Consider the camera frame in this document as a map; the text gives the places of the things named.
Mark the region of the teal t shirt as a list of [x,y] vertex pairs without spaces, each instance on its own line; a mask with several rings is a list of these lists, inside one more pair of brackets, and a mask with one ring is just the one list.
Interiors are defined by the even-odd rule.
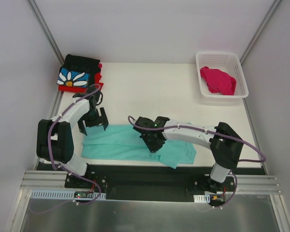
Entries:
[[179,164],[193,164],[197,151],[191,143],[166,141],[151,153],[131,125],[87,128],[81,157],[97,160],[132,160],[159,162],[175,169]]

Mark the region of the white plastic basket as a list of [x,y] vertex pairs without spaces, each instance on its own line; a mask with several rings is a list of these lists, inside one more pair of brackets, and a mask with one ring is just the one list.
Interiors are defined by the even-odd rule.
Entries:
[[196,65],[202,97],[207,101],[234,101],[249,95],[238,56],[230,52],[198,52]]

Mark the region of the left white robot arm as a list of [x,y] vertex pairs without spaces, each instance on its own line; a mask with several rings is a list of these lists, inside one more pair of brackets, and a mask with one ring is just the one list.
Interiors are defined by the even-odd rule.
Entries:
[[38,123],[36,153],[39,158],[51,162],[53,169],[62,168],[76,175],[76,183],[82,188],[92,184],[92,175],[87,173],[88,164],[74,153],[73,128],[87,135],[86,128],[109,125],[108,118],[99,100],[103,99],[101,85],[93,84],[84,93],[76,93],[68,106],[51,119]]

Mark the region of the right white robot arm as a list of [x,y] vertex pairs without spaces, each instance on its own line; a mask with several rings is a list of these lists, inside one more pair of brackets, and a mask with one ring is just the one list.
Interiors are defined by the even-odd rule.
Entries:
[[215,163],[208,177],[197,180],[204,191],[221,191],[227,175],[239,162],[243,148],[241,137],[227,123],[219,122],[215,127],[198,127],[162,116],[154,121],[140,116],[135,122],[129,117],[129,121],[133,129],[140,133],[140,138],[151,153],[160,150],[166,141],[182,141],[209,149]]

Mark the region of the red folded t shirt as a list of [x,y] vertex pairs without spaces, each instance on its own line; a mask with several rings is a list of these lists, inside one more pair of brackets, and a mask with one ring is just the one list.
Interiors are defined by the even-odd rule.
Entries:
[[68,80],[66,76],[59,74],[57,81],[58,90],[72,93],[85,93],[86,89],[93,84],[103,87],[104,83],[101,82],[101,74],[97,73],[94,76],[89,74],[70,75],[71,79]]

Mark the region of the pink folded t shirt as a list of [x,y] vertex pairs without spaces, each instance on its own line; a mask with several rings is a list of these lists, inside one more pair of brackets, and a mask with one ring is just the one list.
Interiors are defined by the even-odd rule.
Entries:
[[100,69],[100,71],[99,71],[99,72],[101,72],[101,71],[102,71],[102,64],[101,64],[101,63],[99,63],[98,67],[99,67],[99,69]]

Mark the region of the magenta t shirt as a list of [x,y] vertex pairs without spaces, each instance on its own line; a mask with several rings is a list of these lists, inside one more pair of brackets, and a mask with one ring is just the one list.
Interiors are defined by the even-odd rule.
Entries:
[[228,73],[207,66],[200,69],[201,78],[206,82],[211,93],[233,96],[237,81]]

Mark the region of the left aluminium frame post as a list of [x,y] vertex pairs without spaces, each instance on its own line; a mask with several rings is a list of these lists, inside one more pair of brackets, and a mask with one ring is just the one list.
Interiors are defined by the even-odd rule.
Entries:
[[37,2],[35,0],[27,0],[27,3],[30,7],[30,9],[32,10],[44,36],[46,37],[46,40],[48,41],[52,51],[54,52],[57,60],[59,61],[60,64],[64,63],[64,58],[63,55],[43,17],[43,14],[41,12],[41,10],[39,9],[39,6],[37,4]]

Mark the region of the aluminium frame post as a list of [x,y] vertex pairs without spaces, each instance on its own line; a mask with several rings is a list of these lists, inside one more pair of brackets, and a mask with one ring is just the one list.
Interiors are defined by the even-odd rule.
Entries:
[[41,10],[39,9],[39,6],[37,4],[37,2],[35,0],[27,0],[27,3],[30,7],[30,9],[32,10],[44,36],[46,37],[46,40],[48,41],[52,51],[54,52],[57,60],[59,61],[60,64],[64,63],[64,58],[63,55],[43,17],[43,14],[41,12]]
[[280,5],[283,3],[283,0],[274,0],[272,4],[270,5],[269,9],[267,10],[265,16],[263,17],[261,23],[257,27],[257,30],[253,34],[250,42],[248,43],[248,46],[246,47],[243,55],[240,58],[241,65],[244,64],[250,53],[252,52],[253,48],[257,44],[259,38],[262,36],[263,32],[265,31],[266,27],[274,17],[275,13],[279,9]]

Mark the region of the right aluminium frame post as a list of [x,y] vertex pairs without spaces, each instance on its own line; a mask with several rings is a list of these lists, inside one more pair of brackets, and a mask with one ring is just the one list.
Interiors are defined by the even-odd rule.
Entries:
[[272,4],[270,5],[269,9],[267,10],[265,16],[263,17],[261,23],[257,27],[257,30],[253,34],[250,42],[248,43],[248,46],[246,47],[243,55],[240,58],[241,65],[244,64],[250,53],[252,52],[253,48],[257,44],[259,38],[262,36],[263,32],[265,31],[266,27],[274,17],[275,13],[279,9],[280,5],[283,3],[283,0],[274,0]]

